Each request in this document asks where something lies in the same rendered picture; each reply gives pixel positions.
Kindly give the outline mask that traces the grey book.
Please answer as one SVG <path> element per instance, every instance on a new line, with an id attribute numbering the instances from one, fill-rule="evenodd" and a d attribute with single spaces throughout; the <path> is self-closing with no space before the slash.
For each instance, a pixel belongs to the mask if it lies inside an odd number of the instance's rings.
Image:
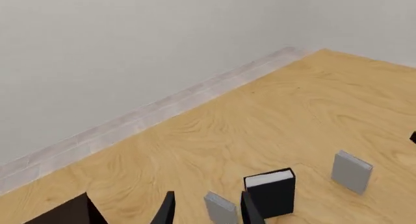
<path id="1" fill-rule="evenodd" d="M 209 218 L 214 224 L 239 224 L 235 204 L 211 191 L 207 192 L 203 200 Z"/>
<path id="2" fill-rule="evenodd" d="M 364 194 L 373 165 L 340 150 L 334 156 L 331 179 L 357 194 Z"/>

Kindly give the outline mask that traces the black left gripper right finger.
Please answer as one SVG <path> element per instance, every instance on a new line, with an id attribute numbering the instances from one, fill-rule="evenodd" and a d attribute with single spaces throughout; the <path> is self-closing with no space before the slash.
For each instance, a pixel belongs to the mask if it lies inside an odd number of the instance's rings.
<path id="1" fill-rule="evenodd" d="M 266 224 L 248 192 L 241 192 L 240 209 L 243 224 Z"/>

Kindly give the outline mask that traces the dark wooden cabinet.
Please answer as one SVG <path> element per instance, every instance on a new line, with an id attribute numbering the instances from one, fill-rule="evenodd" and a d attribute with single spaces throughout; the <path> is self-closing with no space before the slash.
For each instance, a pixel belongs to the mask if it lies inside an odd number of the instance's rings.
<path id="1" fill-rule="evenodd" d="M 108 224 L 108 222 L 85 192 L 24 224 Z"/>

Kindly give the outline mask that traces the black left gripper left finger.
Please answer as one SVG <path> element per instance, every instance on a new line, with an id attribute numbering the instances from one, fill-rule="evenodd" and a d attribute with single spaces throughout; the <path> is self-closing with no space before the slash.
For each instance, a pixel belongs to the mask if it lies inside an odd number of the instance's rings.
<path id="1" fill-rule="evenodd" d="M 175 192 L 168 191 L 150 224 L 173 224 L 176 209 Z"/>

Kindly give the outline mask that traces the black hardcover book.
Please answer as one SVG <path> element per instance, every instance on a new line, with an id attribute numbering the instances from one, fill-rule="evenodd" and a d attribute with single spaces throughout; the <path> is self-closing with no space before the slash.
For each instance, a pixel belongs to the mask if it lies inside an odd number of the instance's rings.
<path id="1" fill-rule="evenodd" d="M 296 175 L 291 168 L 244 178 L 244 188 L 263 219 L 294 212 Z"/>

